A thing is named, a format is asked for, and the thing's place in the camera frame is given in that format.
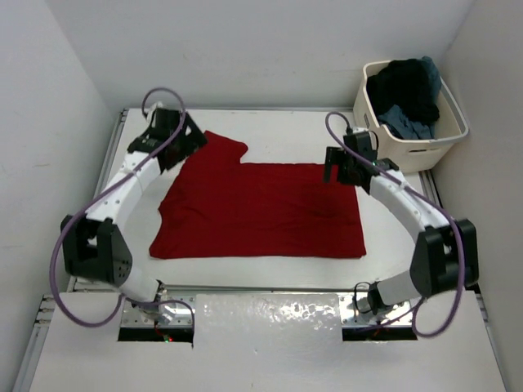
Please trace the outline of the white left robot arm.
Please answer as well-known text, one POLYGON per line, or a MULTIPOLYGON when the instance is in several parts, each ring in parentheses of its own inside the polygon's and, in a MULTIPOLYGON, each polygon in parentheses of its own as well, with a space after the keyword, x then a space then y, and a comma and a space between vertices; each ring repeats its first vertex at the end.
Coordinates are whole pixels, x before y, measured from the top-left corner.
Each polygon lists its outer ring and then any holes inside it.
POLYGON ((124 226, 149 185, 207 143, 188 113, 158 107, 146 121, 94 204, 78 219, 67 216, 61 224, 66 272, 106 283, 139 303, 155 301, 161 283, 134 261, 124 226))

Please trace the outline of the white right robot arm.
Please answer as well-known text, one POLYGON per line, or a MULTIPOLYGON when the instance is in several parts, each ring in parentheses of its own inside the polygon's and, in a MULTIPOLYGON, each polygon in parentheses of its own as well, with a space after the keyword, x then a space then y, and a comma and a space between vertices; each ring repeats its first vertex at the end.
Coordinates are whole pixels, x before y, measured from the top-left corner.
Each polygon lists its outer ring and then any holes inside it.
POLYGON ((337 182, 360 187, 379 201, 414 242, 409 268, 372 283, 364 308, 383 314, 406 301, 475 285, 479 279, 476 227, 467 219, 447 218, 412 188, 395 163, 377 157, 369 133, 352 133, 343 141, 342 147, 326 149, 324 181, 330 181, 336 167, 337 182))

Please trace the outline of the red t shirt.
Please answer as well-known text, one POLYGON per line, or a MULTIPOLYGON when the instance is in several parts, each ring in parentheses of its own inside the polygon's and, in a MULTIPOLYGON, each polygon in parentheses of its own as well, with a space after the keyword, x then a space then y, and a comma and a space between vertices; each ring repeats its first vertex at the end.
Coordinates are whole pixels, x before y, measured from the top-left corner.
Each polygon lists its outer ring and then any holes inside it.
POLYGON ((159 205, 153 258, 365 256, 354 187, 320 164, 242 163, 246 144, 205 136, 159 205))

